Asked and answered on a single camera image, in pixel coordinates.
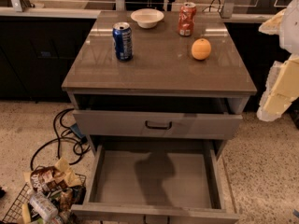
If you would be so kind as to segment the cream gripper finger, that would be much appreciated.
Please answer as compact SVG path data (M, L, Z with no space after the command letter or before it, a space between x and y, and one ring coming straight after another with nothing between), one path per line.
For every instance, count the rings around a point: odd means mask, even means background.
M267 35L278 35L280 30L280 24L282 22L282 18L284 16L285 11L286 9L282 9L271 19L263 22L262 25L259 27L259 31Z
M274 61L259 103L257 117L274 121L299 97L299 56L291 55L284 63Z

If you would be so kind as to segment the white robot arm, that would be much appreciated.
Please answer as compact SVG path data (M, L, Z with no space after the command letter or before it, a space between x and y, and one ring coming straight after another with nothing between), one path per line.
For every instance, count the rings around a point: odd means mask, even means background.
M285 9L265 21L259 31L278 35L279 46L291 54L284 63L273 63L259 103L258 119L274 121L299 97L299 0L292 0Z

